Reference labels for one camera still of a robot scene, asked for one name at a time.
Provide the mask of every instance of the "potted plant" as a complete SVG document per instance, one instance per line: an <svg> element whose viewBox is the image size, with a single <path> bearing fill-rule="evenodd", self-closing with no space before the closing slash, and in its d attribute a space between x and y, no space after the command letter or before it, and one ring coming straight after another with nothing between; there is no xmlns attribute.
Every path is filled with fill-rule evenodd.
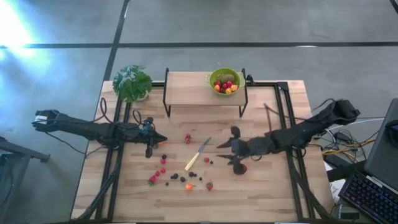
<svg viewBox="0 0 398 224"><path fill-rule="evenodd" d="M116 74L113 90L127 103L144 100L152 90L152 79L145 74L145 67L128 65Z"/></svg>

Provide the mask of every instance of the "green colander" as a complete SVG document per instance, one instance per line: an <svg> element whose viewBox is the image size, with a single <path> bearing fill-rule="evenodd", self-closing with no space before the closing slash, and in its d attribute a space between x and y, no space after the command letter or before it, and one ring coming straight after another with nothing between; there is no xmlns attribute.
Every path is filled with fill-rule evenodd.
<svg viewBox="0 0 398 224"><path fill-rule="evenodd" d="M233 75L235 77L233 84L238 86L238 89L230 94L220 93L214 89L214 82L217 80L220 80L220 77L222 75L226 75L226 74ZM230 69L230 68L219 68L219 69L215 70L212 74L206 75L205 81L210 84L210 87L213 89L214 92L218 93L219 95L223 95L223 96L233 95L234 93L239 91L239 89L241 87L244 87L244 85L246 83L244 81L244 78L242 75L238 75L233 69Z"/></svg>

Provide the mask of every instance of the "computer keyboard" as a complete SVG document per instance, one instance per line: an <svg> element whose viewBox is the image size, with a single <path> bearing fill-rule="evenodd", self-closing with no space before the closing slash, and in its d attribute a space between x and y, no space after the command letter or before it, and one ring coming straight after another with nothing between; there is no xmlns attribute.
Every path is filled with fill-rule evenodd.
<svg viewBox="0 0 398 224"><path fill-rule="evenodd" d="M398 195L359 172L346 181L339 196L378 223L398 223Z"/></svg>

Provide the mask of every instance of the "gray floor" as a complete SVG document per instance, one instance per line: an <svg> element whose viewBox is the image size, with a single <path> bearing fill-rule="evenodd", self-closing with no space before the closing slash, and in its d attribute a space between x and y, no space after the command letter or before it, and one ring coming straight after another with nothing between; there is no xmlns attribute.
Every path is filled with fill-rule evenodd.
<svg viewBox="0 0 398 224"><path fill-rule="evenodd" d="M0 41L9 45L111 43L123 4L6 2L0 1L0 12L12 9L14 14L8 11L7 23L0 27L17 28L1 34L6 38ZM121 42L398 41L397 22L398 14L384 0L137 0L130 2ZM0 136L51 154L49 163L30 163L8 223L68 220L82 155L34 131L30 122L43 109L92 119L110 51L0 49ZM259 80L305 80L312 107L326 98L347 98L361 116L384 116L390 100L398 97L396 55L398 47L119 49L111 78L127 64L145 65L154 80L164 79L166 67L244 67ZM380 125L376 121L348 129L361 140ZM56 135L86 149L87 141L80 137Z"/></svg>

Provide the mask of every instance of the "knife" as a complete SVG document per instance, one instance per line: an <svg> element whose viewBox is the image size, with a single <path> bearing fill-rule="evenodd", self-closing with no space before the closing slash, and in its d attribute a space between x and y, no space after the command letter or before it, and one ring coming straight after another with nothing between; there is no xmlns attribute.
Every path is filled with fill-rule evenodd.
<svg viewBox="0 0 398 224"><path fill-rule="evenodd" d="M187 166L185 167L185 171L188 171L189 169L191 169L191 166L193 165L193 163L195 163L196 159L198 159L199 155L203 152L203 150L205 149L205 146L209 143L211 137L208 138L199 148L198 153L191 159L191 161L189 161L189 163L187 164Z"/></svg>

